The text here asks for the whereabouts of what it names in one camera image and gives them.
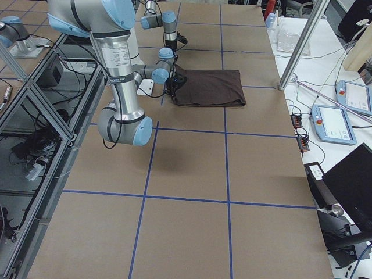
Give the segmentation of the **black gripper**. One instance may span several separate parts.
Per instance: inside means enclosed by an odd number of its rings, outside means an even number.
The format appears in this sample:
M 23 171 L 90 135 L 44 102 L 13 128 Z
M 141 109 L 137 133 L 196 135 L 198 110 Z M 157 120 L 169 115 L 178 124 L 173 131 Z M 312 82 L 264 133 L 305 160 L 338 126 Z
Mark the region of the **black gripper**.
M 178 89 L 178 77 L 177 76 L 169 77 L 165 83 L 164 93 L 166 95 L 174 95 L 177 89 Z
M 177 41 L 176 40 L 165 40 L 164 41 L 165 47 L 168 49 L 166 58 L 170 59 L 171 55 L 173 56 L 173 60 L 176 62 L 178 60 L 177 55 Z

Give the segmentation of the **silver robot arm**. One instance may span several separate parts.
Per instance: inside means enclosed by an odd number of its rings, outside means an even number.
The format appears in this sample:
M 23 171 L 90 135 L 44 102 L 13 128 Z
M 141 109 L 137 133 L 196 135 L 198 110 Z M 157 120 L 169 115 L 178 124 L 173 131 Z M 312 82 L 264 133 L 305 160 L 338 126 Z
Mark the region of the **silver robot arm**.
M 144 29 L 164 28 L 165 46 L 155 65 L 144 65 L 138 57 L 132 1 L 48 1 L 48 20 L 55 30 L 89 38 L 95 57 L 106 72 L 113 100 L 102 109 L 98 130 L 114 144 L 143 146 L 152 134 L 152 119 L 137 100 L 142 80 L 164 84 L 174 73 L 176 62 L 176 18 L 172 11 L 157 13 L 156 1 L 145 5 Z
M 173 52 L 174 61 L 178 59 L 176 31 L 176 16 L 172 10 L 161 12 L 157 1 L 144 1 L 144 16 L 141 17 L 141 25 L 145 30 L 163 27 L 163 43 L 166 48 Z

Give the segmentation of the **neighbouring robot arm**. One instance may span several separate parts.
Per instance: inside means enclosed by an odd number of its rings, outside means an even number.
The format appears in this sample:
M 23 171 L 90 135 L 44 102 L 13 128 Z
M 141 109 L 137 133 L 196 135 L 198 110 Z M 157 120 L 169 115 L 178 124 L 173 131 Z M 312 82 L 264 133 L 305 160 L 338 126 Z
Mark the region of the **neighbouring robot arm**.
M 1 18 L 1 44 L 10 48 L 15 58 L 38 58 L 43 49 L 49 48 L 49 39 L 34 38 L 17 16 Z

